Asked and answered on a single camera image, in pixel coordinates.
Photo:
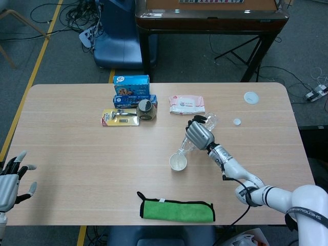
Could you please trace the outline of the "left robot hand grey black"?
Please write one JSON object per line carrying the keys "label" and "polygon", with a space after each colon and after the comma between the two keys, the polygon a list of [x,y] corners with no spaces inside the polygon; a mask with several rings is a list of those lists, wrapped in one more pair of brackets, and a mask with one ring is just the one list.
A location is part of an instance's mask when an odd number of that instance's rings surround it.
{"label": "left robot hand grey black", "polygon": [[18,156],[10,159],[1,171],[1,213],[10,211],[15,204],[31,198],[36,189],[37,182],[33,182],[27,193],[18,195],[18,188],[22,177],[28,170],[35,170],[35,165],[20,166],[27,151],[22,151]]}

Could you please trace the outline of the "right robot hand grey black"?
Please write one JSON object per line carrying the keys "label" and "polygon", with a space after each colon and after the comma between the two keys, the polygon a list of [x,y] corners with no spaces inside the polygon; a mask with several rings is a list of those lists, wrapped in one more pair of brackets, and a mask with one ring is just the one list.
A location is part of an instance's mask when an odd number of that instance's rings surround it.
{"label": "right robot hand grey black", "polygon": [[206,120],[202,115],[195,115],[186,127],[187,139],[200,150],[207,150],[215,141],[213,133],[204,126]]}

